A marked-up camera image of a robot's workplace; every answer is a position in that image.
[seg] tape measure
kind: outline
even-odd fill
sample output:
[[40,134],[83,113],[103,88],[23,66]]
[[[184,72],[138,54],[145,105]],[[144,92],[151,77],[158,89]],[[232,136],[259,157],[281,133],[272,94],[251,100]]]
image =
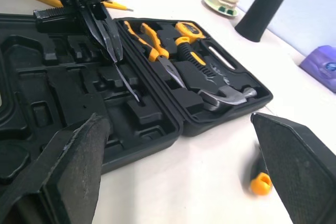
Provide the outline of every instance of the tape measure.
[[179,31],[183,37],[188,37],[191,44],[197,39],[205,38],[202,31],[195,24],[190,22],[178,22],[175,25],[175,29]]

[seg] black plastic tool case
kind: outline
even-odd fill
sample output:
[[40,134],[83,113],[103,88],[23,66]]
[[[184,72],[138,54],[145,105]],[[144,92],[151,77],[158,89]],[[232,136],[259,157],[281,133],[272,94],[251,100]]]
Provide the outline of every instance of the black plastic tool case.
[[176,57],[177,20],[117,19],[124,46],[120,68],[142,98],[139,105],[80,27],[66,33],[54,27],[41,33],[32,16],[0,15],[0,195],[57,131],[94,112],[111,124],[103,160],[106,173],[171,146],[181,134],[198,135],[272,99],[270,91],[203,30],[203,42],[236,70],[230,71],[200,43],[193,43],[194,49],[225,72],[232,87],[253,87],[258,92],[247,103],[225,112],[204,110],[196,92],[179,88],[159,62],[148,61],[142,47],[125,31],[124,20],[137,33],[142,22],[157,31],[190,90],[205,85],[192,63]]

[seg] black cup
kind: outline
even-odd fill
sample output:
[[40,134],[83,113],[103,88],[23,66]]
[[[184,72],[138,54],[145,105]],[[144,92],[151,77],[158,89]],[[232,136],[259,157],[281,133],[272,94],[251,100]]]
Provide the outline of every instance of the black cup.
[[284,0],[254,0],[245,16],[236,25],[236,31],[250,41],[259,42],[282,1]]

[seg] white table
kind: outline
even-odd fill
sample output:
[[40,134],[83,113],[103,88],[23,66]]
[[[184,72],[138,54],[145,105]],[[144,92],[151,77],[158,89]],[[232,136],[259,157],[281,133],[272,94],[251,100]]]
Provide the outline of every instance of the white table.
[[[260,43],[250,42],[234,30],[240,17],[219,16],[201,0],[118,2],[135,11],[110,10],[112,17],[199,23],[272,91],[274,100],[260,112],[307,125],[336,152],[326,119],[336,114],[334,95],[295,65],[303,56],[277,36],[266,31]],[[45,8],[35,0],[0,0],[0,13]],[[105,174],[93,223],[292,223],[275,190],[258,198],[242,189],[256,142],[247,115],[197,137],[181,137],[164,151]]]

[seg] purple box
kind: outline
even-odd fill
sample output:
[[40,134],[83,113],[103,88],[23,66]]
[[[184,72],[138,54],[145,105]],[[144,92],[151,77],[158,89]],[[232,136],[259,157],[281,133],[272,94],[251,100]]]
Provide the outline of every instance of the purple box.
[[300,64],[300,68],[336,93],[336,48],[321,46]]

